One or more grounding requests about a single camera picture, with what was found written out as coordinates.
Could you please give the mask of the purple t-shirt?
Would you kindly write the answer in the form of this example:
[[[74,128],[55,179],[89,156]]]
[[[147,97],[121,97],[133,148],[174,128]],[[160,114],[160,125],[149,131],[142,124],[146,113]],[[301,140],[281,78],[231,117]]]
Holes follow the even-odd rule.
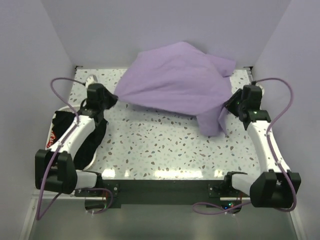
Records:
[[[140,52],[115,88],[122,102],[196,117],[207,137],[226,133],[224,103],[232,96],[236,61],[187,42]]]

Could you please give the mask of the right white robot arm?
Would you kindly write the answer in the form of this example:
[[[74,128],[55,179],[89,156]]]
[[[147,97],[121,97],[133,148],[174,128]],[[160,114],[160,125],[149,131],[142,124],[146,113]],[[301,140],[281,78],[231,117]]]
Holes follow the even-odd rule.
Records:
[[[262,89],[253,84],[238,89],[224,104],[242,122],[259,161],[260,175],[231,171],[224,177],[225,189],[234,189],[250,197],[256,208],[291,211],[297,204],[297,192],[302,182],[300,174],[292,172],[275,141],[272,120],[261,109]]]

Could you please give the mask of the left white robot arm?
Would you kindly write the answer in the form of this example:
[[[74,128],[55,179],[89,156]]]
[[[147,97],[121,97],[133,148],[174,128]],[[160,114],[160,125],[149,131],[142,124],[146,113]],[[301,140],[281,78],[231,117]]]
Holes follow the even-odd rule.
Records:
[[[93,161],[107,131],[104,112],[118,101],[101,83],[86,87],[86,104],[76,112],[73,122],[48,149],[35,154],[35,187],[70,194],[78,189],[98,188],[101,174],[86,168]]]

